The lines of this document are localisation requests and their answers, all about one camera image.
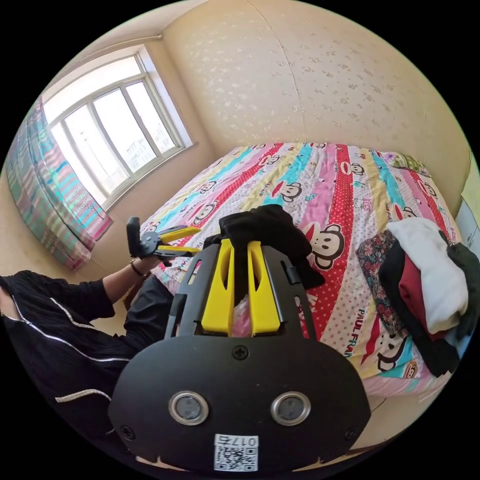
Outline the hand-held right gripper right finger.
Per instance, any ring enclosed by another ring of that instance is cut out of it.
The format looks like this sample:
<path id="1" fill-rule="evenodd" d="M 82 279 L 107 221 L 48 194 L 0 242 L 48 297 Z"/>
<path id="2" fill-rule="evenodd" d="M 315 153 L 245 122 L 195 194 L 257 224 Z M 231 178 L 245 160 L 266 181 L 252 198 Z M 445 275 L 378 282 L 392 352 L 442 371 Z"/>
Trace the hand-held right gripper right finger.
<path id="1" fill-rule="evenodd" d="M 259 241 L 247 245 L 247 284 L 251 335 L 273 335 L 280 328 L 280 317 Z"/>

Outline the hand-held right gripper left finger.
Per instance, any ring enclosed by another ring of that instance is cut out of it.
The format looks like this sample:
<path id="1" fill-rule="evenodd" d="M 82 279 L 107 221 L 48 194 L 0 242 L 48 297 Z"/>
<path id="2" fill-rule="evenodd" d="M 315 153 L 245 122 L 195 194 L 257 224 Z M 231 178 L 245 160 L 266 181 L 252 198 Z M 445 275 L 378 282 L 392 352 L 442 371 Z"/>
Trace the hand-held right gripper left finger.
<path id="1" fill-rule="evenodd" d="M 218 245 L 201 327 L 208 334 L 230 336 L 235 307 L 235 251 L 228 238 Z"/>

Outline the person's left hand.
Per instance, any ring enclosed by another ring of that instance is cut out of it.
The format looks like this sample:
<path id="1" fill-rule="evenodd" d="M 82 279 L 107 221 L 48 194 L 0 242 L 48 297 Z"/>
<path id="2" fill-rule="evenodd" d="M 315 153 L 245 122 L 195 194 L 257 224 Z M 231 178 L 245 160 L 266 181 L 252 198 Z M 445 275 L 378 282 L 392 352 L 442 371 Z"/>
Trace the person's left hand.
<path id="1" fill-rule="evenodd" d="M 137 272 L 139 276 L 145 277 L 152 269 L 158 267 L 163 260 L 157 255 L 136 258 L 132 260 L 132 268 Z"/>

